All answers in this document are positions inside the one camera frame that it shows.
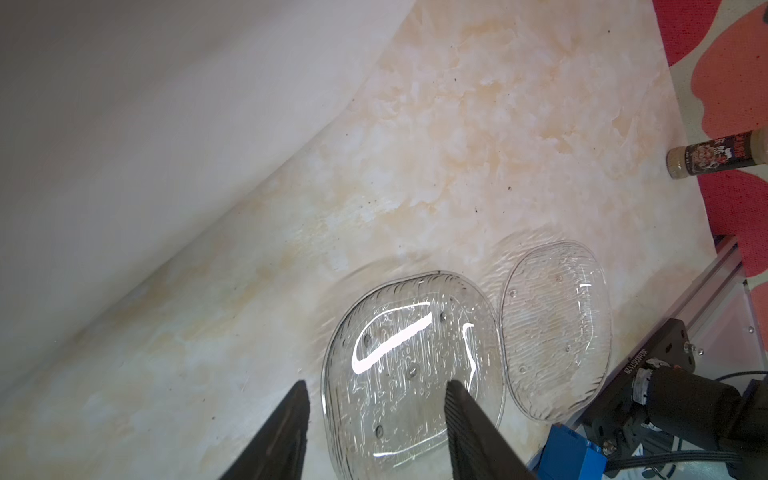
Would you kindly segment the clear textured glass plate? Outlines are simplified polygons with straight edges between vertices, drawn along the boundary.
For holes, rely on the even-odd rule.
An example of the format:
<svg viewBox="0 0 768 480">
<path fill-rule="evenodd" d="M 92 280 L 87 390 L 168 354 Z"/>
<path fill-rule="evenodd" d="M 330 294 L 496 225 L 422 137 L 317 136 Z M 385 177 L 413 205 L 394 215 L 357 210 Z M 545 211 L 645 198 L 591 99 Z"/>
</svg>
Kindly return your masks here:
<svg viewBox="0 0 768 480">
<path fill-rule="evenodd" d="M 599 262 L 575 241 L 531 249 L 509 273 L 499 313 L 513 401 L 533 421 L 567 422 L 608 375 L 612 310 Z"/>
</svg>

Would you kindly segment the grey glass plate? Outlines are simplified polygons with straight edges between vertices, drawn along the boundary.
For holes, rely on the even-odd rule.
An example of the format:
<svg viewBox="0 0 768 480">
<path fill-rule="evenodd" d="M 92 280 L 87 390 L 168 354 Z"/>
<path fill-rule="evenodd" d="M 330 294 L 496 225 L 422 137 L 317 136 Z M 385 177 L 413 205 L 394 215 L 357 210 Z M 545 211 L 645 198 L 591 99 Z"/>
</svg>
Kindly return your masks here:
<svg viewBox="0 0 768 480">
<path fill-rule="evenodd" d="M 485 293 L 435 271 L 357 300 L 325 353 L 321 401 L 341 479 L 448 478 L 446 385 L 457 380 L 494 424 L 505 403 L 502 342 Z"/>
</svg>

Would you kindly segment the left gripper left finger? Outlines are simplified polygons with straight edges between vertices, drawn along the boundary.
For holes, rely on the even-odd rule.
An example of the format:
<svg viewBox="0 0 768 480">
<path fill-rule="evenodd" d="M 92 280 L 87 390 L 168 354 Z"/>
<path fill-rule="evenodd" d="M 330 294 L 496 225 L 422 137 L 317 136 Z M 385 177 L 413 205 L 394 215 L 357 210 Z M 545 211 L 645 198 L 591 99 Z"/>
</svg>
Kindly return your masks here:
<svg viewBox="0 0 768 480">
<path fill-rule="evenodd" d="M 298 480 L 307 449 L 310 400 L 304 380 L 287 392 L 221 480 Z"/>
</svg>

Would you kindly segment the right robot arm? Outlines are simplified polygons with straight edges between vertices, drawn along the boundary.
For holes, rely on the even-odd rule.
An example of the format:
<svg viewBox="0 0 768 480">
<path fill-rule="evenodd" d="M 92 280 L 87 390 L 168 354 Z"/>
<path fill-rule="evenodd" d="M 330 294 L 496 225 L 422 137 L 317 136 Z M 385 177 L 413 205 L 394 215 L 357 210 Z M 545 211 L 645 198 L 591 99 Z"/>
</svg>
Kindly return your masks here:
<svg viewBox="0 0 768 480">
<path fill-rule="evenodd" d="M 767 456 L 767 382 L 744 391 L 681 368 L 641 369 L 633 400 L 650 423 L 705 450 Z"/>
</svg>

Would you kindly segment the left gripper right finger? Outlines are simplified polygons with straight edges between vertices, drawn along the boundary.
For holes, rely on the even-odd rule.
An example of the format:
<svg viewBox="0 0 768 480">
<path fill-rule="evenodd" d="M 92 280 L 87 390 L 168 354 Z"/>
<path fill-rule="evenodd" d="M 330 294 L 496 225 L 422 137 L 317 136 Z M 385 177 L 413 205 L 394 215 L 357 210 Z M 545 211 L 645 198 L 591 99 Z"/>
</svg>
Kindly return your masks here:
<svg viewBox="0 0 768 480">
<path fill-rule="evenodd" d="M 535 479 L 458 380 L 447 383 L 444 411 L 454 479 Z"/>
</svg>

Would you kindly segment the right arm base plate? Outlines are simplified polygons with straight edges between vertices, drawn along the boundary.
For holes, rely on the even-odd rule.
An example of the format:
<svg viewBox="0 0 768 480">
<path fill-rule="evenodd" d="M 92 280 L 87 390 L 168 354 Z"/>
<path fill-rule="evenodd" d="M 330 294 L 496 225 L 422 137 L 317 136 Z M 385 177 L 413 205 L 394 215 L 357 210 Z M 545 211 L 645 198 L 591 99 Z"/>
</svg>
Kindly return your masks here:
<svg viewBox="0 0 768 480">
<path fill-rule="evenodd" d="M 692 373 L 695 361 L 686 326 L 666 320 L 637 351 L 619 366 L 602 391 L 580 416 L 587 439 L 600 447 L 609 461 L 667 454 L 675 437 L 649 419 L 651 377 L 656 370 L 681 369 Z"/>
</svg>

